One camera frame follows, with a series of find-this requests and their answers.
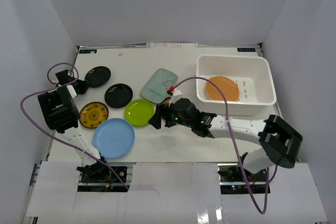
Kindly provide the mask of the light blue round plate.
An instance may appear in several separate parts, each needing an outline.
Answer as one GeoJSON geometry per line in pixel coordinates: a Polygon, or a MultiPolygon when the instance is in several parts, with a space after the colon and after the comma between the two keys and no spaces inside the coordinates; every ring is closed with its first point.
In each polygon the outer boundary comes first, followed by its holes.
{"type": "Polygon", "coordinates": [[[102,122],[95,130],[92,145],[106,159],[120,158],[133,147],[135,133],[132,125],[121,118],[102,122]]]}

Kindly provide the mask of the woven bamboo round tray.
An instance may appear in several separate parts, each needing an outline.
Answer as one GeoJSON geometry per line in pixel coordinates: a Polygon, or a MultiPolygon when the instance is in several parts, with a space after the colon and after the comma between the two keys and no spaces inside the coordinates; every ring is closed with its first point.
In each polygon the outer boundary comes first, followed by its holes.
{"type": "MultiPolygon", "coordinates": [[[[209,80],[221,90],[227,101],[237,102],[239,100],[239,88],[232,79],[225,76],[214,76],[209,80]]],[[[224,100],[218,89],[209,82],[206,83],[205,91],[211,100],[224,100]]]]}

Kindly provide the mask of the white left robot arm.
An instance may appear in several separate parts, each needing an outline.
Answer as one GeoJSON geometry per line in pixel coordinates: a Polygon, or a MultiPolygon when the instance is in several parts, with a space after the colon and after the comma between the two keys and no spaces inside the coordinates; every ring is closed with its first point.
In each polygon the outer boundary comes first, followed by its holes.
{"type": "Polygon", "coordinates": [[[106,160],[92,145],[80,125],[80,113],[74,98],[87,89],[86,83],[76,80],[69,70],[56,73],[57,86],[37,96],[47,126],[61,135],[66,144],[71,145],[80,156],[84,167],[92,166],[98,160],[106,160]]]}

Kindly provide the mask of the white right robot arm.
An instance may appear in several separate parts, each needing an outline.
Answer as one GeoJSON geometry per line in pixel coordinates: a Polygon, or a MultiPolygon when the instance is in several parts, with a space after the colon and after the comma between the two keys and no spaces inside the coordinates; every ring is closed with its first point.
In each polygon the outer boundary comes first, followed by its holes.
{"type": "Polygon", "coordinates": [[[272,166],[294,168],[303,139],[298,131],[277,115],[271,114],[265,120],[227,120],[222,115],[200,111],[186,98],[157,105],[149,124],[157,130],[162,126],[182,125],[199,137],[234,137],[259,145],[257,150],[239,155],[237,167],[229,172],[235,179],[245,182],[272,166]]]}

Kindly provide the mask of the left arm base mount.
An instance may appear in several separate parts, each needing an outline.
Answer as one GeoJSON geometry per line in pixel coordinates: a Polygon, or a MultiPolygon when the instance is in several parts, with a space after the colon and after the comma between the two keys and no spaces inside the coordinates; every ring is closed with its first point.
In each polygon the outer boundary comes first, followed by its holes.
{"type": "Polygon", "coordinates": [[[106,166],[99,162],[92,165],[82,165],[77,167],[80,172],[77,192],[86,193],[127,193],[128,187],[124,187],[123,183],[127,183],[127,166],[111,167],[117,176],[106,166]]]}

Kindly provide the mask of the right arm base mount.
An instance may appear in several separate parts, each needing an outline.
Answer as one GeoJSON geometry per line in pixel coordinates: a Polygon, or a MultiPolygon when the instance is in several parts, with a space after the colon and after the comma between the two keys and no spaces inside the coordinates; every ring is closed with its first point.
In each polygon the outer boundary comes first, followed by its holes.
{"type": "MultiPolygon", "coordinates": [[[[245,180],[237,165],[218,166],[219,185],[222,195],[247,195],[249,194],[245,180]]],[[[246,173],[247,181],[253,194],[263,194],[266,190],[266,170],[257,174],[246,173]]]]}

